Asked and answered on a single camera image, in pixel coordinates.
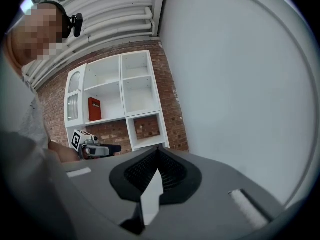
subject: brick wall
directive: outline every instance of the brick wall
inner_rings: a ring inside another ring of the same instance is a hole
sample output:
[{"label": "brick wall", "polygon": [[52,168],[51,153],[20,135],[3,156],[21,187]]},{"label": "brick wall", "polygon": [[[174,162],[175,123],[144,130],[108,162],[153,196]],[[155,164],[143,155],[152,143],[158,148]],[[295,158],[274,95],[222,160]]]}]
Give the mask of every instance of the brick wall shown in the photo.
[{"label": "brick wall", "polygon": [[[51,139],[66,147],[69,146],[64,120],[64,98],[67,77],[71,70],[113,55],[143,50],[149,50],[151,54],[170,147],[188,151],[187,135],[175,83],[160,41],[132,42],[93,52],[72,62],[43,84],[37,92]],[[159,134],[154,117],[137,119],[135,126],[139,138]],[[122,154],[131,151],[125,120],[91,125],[86,129],[89,133],[98,136],[101,143],[121,145]]]}]

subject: person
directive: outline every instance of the person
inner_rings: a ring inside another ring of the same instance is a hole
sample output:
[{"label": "person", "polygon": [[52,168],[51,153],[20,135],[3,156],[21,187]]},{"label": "person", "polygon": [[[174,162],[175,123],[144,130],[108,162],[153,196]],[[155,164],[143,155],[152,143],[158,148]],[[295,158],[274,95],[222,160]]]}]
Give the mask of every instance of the person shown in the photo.
[{"label": "person", "polygon": [[70,33],[67,27],[60,8],[52,3],[40,3],[7,33],[1,49],[1,87],[11,90],[3,97],[2,105],[7,106],[1,109],[2,130],[18,132],[34,140],[43,149],[54,151],[62,163],[78,161],[78,154],[72,148],[51,141],[37,92],[26,80],[22,68],[48,55],[51,44],[66,39],[66,33]]}]

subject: cabinet door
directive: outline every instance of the cabinet door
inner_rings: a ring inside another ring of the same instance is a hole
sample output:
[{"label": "cabinet door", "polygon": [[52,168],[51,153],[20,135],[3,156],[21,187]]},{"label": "cabinet door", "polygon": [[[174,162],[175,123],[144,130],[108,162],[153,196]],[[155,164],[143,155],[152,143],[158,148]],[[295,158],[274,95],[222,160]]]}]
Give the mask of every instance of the cabinet door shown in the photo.
[{"label": "cabinet door", "polygon": [[64,95],[64,125],[66,128],[82,126],[84,120],[84,83],[87,64],[69,72]]}]

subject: white ceiling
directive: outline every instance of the white ceiling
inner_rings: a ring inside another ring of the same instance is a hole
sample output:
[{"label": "white ceiling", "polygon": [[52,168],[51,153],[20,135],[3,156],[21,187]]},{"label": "white ceiling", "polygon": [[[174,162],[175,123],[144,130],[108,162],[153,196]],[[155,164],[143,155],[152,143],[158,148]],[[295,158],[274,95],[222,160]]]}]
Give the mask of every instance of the white ceiling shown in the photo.
[{"label": "white ceiling", "polygon": [[90,48],[109,41],[136,36],[157,36],[163,0],[65,0],[61,2],[69,17],[82,13],[80,37],[71,32],[62,50],[49,60],[34,61],[23,68],[33,87]]}]

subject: gray surface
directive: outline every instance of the gray surface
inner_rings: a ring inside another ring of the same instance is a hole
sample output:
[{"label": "gray surface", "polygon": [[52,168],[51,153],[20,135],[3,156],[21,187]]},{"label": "gray surface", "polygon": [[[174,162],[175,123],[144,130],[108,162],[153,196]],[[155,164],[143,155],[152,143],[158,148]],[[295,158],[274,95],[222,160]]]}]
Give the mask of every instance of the gray surface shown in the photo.
[{"label": "gray surface", "polygon": [[228,195],[236,189],[244,189],[273,218],[284,211],[266,190],[232,167],[182,151],[170,151],[197,166],[202,172],[202,183],[185,203],[160,206],[158,215],[142,233],[144,237],[229,240],[249,235],[253,228]]},{"label": "gray surface", "polygon": [[63,167],[66,172],[86,167],[91,169],[90,173],[72,177],[70,180],[93,207],[112,222],[119,225],[132,217],[137,203],[119,198],[117,192],[110,184],[110,172],[117,165],[139,156],[148,149],[120,156],[66,163],[63,164]]}]

